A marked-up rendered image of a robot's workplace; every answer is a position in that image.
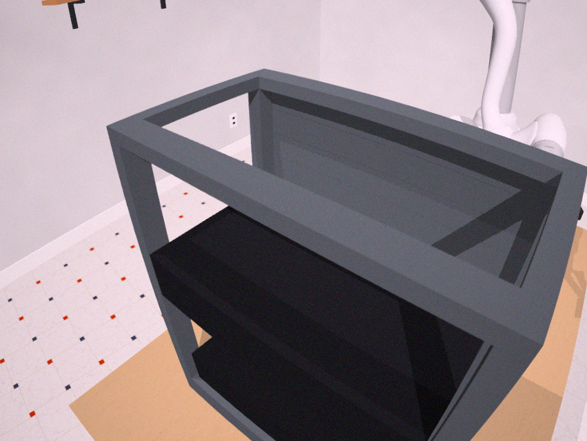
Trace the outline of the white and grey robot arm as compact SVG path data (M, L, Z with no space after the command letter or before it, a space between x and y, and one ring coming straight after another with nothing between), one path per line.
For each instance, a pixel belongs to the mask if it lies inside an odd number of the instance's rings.
M511 109L526 3L530 0L480 0L480 2L494 24L489 69L481 107L476 111L473 120L459 115L449 118L564 157L567 135L559 116L544 113L530 125L519 130L517 117Z

